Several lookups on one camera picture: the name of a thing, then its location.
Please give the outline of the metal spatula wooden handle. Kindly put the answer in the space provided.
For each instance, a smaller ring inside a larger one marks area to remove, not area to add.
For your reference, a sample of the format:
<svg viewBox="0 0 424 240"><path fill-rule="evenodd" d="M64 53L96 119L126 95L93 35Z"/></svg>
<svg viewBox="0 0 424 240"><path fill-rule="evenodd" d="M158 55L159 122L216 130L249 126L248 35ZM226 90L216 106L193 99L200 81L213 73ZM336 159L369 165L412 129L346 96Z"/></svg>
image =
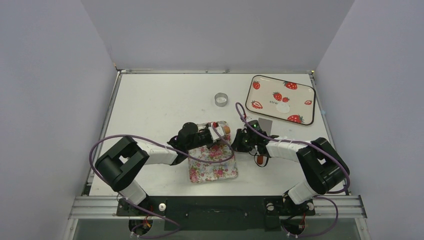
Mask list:
<svg viewBox="0 0 424 240"><path fill-rule="evenodd" d="M259 117L258 118L258 124L261 127L261 130L265 132L265 135L267 135L269 137L271 135L272 121ZM256 157L255 157L255 163L259 167L263 168L268 164L268 158L266 160L264 160L263 155L257 154Z"/></svg>

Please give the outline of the floral pattern tray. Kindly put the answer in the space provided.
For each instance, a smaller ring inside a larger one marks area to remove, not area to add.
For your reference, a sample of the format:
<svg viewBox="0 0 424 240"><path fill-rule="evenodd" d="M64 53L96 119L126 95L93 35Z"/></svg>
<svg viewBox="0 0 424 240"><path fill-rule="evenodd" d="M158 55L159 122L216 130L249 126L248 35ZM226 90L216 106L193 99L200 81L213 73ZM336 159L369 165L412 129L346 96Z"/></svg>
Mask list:
<svg viewBox="0 0 424 240"><path fill-rule="evenodd" d="M198 131L208 128L208 123L198 123ZM238 176L235 154L227 145L231 142L231 134L219 139L212 147L190 149L188 154L196 159L188 158L188 175L192 183L208 183L234 179Z"/></svg>

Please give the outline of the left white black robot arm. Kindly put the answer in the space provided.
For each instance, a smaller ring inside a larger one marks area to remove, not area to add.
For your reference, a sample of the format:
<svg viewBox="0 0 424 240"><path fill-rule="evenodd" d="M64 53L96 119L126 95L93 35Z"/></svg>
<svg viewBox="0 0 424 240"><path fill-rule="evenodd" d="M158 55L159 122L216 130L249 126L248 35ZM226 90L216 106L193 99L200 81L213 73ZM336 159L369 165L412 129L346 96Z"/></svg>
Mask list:
<svg viewBox="0 0 424 240"><path fill-rule="evenodd" d="M230 132L223 123L187 122L163 147L125 135L96 160L94 168L114 192L130 201L129 208L136 215L143 215L149 210L148 194L135 180L143 166L178 165L190 150L212 147Z"/></svg>

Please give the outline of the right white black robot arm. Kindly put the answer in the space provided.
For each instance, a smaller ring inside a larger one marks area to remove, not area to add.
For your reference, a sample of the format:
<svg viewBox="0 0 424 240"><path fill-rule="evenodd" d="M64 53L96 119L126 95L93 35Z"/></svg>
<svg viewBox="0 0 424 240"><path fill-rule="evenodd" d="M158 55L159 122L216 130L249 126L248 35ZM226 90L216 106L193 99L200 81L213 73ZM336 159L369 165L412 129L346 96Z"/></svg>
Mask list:
<svg viewBox="0 0 424 240"><path fill-rule="evenodd" d="M257 120L239 128L231 145L240 153L256 151L267 159L281 158L300 164L303 181L282 195L282 208L289 214L308 209L308 201L331 190L348 179L350 170L326 138L312 141L288 140L267 135Z"/></svg>

